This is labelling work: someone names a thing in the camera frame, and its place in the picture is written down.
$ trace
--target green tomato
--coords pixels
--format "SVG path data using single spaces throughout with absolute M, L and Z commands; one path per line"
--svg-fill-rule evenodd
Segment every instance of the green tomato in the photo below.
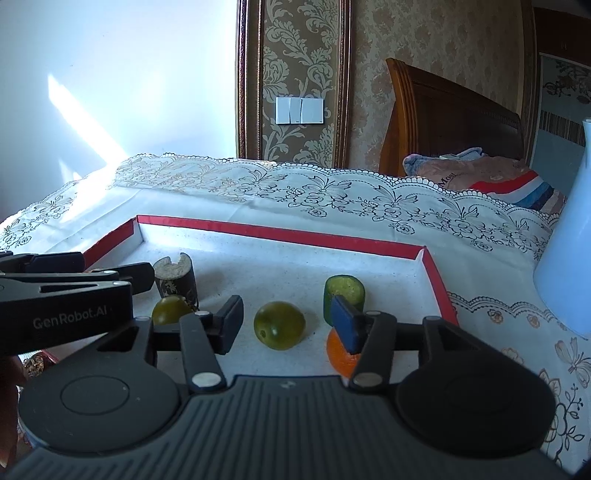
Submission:
M 193 310 L 181 295 L 169 295 L 161 299 L 152 310 L 152 322 L 155 325 L 177 323 L 183 315 Z
M 255 315 L 255 335 L 273 350 L 287 350 L 299 343 L 306 328 L 302 312 L 286 301 L 263 305 Z

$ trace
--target pillow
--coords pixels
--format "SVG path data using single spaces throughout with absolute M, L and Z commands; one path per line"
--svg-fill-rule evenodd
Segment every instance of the pillow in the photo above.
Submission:
M 482 153 L 482 149 L 480 147 L 468 148 L 468 150 L 464 150 L 457 155 L 454 154 L 447 154 L 447 155 L 440 155 L 439 157 L 425 157 L 423 155 L 412 154 L 406 157 L 402 161 L 402 166 L 404 171 L 407 175 L 411 177 L 418 176 L 417 170 L 423 165 L 425 162 L 429 162 L 432 160 L 476 160 L 477 158 L 483 157 L 484 154 Z
M 477 181 L 470 189 L 543 213 L 560 213 L 566 203 L 565 195 L 552 188 L 533 170 L 513 180 L 497 183 Z
M 417 175 L 447 190 L 477 190 L 489 196 L 544 213 L 560 213 L 566 197 L 554 190 L 521 160 L 481 157 L 476 160 L 431 160 Z

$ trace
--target wooden headboard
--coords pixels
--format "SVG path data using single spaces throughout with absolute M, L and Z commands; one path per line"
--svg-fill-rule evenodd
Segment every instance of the wooden headboard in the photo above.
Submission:
M 396 102 L 379 161 L 379 172 L 404 177 L 411 153 L 438 157 L 482 147 L 490 155 L 523 158 L 517 113 L 424 70 L 387 59 Z

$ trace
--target white lace tablecloth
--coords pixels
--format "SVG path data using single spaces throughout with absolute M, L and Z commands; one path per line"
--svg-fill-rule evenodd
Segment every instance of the white lace tablecloth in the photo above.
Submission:
M 543 451 L 568 471 L 590 455 L 589 344 L 538 297 L 532 273 L 557 217 L 423 179 L 313 166 L 139 155 L 71 182 L 0 225 L 0 250 L 84 251 L 129 218 L 168 215 L 427 245 L 462 328 L 556 395 Z

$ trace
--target wall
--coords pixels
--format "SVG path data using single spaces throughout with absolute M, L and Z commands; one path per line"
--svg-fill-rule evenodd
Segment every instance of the wall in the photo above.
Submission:
M 518 0 L 358 2 L 349 167 L 378 169 L 394 104 L 387 57 L 465 85 L 516 111 L 519 9 Z
M 236 5 L 1 0 L 0 220 L 127 155 L 234 157 Z
M 263 160 L 333 165 L 337 0 L 264 0 L 262 38 Z M 321 125 L 277 125 L 277 96 L 324 99 Z
M 585 152 L 583 120 L 591 116 L 591 69 L 541 55 L 541 98 L 533 168 L 566 196 Z

